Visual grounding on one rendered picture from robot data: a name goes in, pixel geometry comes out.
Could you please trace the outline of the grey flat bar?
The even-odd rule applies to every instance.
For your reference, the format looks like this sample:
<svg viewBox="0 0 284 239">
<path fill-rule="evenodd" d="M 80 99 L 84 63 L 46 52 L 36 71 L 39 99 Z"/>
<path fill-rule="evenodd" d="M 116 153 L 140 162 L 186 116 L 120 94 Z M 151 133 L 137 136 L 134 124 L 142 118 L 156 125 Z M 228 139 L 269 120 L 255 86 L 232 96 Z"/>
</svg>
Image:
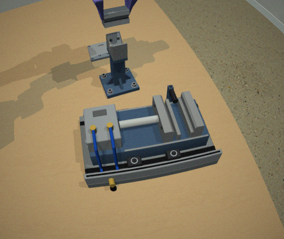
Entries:
<svg viewBox="0 0 284 239">
<path fill-rule="evenodd" d="M 170 118 L 173 130 L 174 130 L 174 134 L 175 134 L 176 140 L 180 140 L 181 132 L 179 130 L 179 127 L 178 127 L 175 115 L 173 113 L 171 104 L 169 102 L 169 99 L 165 99 L 165 106 L 166 106 L 166 109 L 167 109 L 167 112 L 168 112 L 168 115 L 169 115 L 169 118 Z"/>
<path fill-rule="evenodd" d="M 191 124 L 191 122 L 190 122 L 190 119 L 189 119 L 189 117 L 188 117 L 188 114 L 187 114 L 187 112 L 186 112 L 186 109 L 185 109 L 185 106 L 184 106 L 184 104 L 183 104 L 183 102 L 182 102 L 181 97 L 178 97 L 177 99 L 178 99 L 178 103 L 177 103 L 178 108 L 179 108 L 179 110 L 180 110 L 181 116 L 182 116 L 183 121 L 184 121 L 184 124 L 185 124 L 185 126 L 186 126 L 188 135 L 189 135 L 189 137 L 191 138 L 191 137 L 193 137 L 193 135 L 194 135 L 194 130 L 193 130 L 192 124 Z"/>
</svg>

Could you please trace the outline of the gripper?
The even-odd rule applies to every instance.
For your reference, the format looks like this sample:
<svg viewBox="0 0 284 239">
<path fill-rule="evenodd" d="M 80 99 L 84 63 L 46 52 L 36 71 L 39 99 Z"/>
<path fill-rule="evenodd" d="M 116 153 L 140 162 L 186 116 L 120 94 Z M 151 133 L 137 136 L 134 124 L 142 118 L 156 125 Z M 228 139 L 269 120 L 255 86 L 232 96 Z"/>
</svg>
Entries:
<svg viewBox="0 0 284 239">
<path fill-rule="evenodd" d="M 100 19 L 103 21 L 104 20 L 104 2 L 103 0 L 92 0 L 97 7 Z M 130 10 L 133 8 L 137 0 L 125 0 L 125 6 Z"/>
</svg>

